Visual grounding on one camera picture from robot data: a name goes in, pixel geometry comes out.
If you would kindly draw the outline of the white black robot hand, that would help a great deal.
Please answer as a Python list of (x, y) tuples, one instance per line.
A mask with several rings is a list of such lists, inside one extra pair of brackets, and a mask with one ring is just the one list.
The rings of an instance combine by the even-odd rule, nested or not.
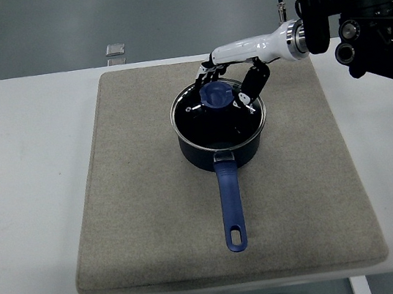
[(233, 93), (233, 105), (248, 107), (259, 97), (270, 72), (267, 66), (277, 59), (296, 61), (306, 58), (308, 49), (301, 20), (289, 20), (271, 34), (241, 39), (213, 50), (201, 63), (195, 79), (195, 88), (216, 81), (228, 66), (252, 63), (240, 89)]

